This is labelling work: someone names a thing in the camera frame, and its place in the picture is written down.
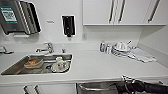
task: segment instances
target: paper towel dispenser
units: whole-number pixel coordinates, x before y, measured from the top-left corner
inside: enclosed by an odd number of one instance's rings
[[[0,0],[0,24],[6,35],[40,32],[40,25],[32,3],[24,1]]]

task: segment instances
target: cup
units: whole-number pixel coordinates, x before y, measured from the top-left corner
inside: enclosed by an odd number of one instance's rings
[[[127,43],[122,43],[121,50],[127,50],[127,49],[128,49],[128,44]]]

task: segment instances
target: lower cabinet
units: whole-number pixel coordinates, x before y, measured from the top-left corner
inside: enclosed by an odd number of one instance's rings
[[[37,85],[37,94],[77,94],[76,84]]]
[[[33,86],[0,86],[0,94],[35,94]]]
[[[77,94],[76,84],[0,86],[0,94]]]

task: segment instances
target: bottle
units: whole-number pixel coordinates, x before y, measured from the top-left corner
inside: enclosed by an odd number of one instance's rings
[[[107,44],[107,47],[106,47],[106,54],[111,54],[111,50],[112,50],[112,46],[111,44]]]
[[[105,43],[104,41],[102,41],[102,43],[100,44],[100,52],[104,52],[105,49]]]

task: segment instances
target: cabinet handle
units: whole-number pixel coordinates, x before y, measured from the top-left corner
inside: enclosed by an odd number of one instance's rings
[[[124,6],[125,6],[125,0],[123,0],[123,2],[122,2],[122,7],[121,7],[121,12],[120,12],[120,18],[119,18],[119,22],[121,21],[121,19],[122,19],[122,15],[123,15],[123,11],[124,11]]]
[[[112,0],[112,4],[111,4],[111,12],[110,12],[110,19],[109,19],[109,23],[111,22],[111,19],[112,19],[113,9],[114,9],[114,0]]]
[[[40,92],[38,90],[38,85],[35,86],[34,90],[36,91],[37,94],[40,94]]]
[[[151,16],[150,16],[150,18],[148,19],[148,23],[149,23],[150,21],[152,21],[153,16],[155,15],[156,9],[157,9],[157,7],[158,7],[158,5],[159,5],[159,2],[160,2],[160,0],[157,0],[157,1],[156,1],[155,6],[154,6],[154,8],[153,8],[153,11],[152,11],[152,13],[151,13]]]
[[[23,88],[23,90],[24,90],[25,94],[29,94],[29,92],[28,92],[28,90],[27,90],[27,86],[25,86],[25,87]]]

